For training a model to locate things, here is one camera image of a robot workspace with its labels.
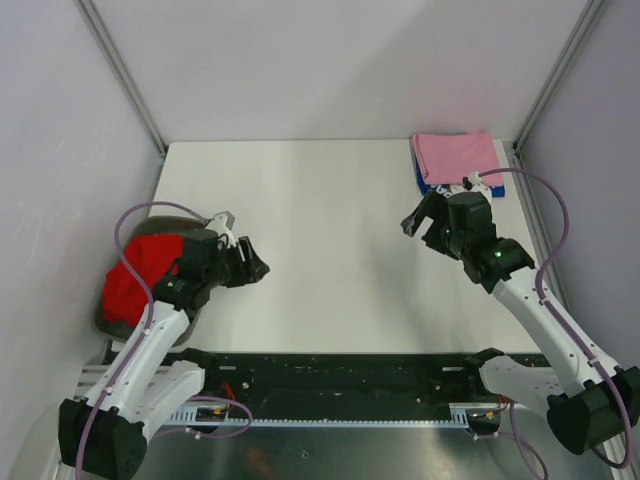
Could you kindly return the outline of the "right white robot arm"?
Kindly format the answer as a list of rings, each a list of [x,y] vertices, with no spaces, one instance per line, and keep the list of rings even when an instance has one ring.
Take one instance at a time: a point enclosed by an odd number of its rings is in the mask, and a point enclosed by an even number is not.
[[[401,227],[432,250],[463,264],[469,279],[501,303],[523,326],[549,369],[517,364],[493,348],[472,356],[461,376],[473,401],[504,394],[547,420],[569,452],[581,455],[622,434],[639,419],[639,370],[622,368],[577,326],[546,286],[535,284],[533,258],[514,239],[496,233],[489,199],[464,191],[446,198],[427,193]]]

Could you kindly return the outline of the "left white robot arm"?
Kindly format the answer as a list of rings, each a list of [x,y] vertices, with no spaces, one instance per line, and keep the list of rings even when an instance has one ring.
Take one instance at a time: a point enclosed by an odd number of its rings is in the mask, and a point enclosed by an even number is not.
[[[107,372],[79,400],[59,407],[58,442],[64,464],[76,476],[130,479],[161,426],[187,400],[207,400],[221,387],[221,376],[206,365],[178,360],[153,379],[193,315],[217,287],[259,282],[269,266],[250,239],[229,230],[191,232],[182,253],[146,294],[148,303],[124,348]]]

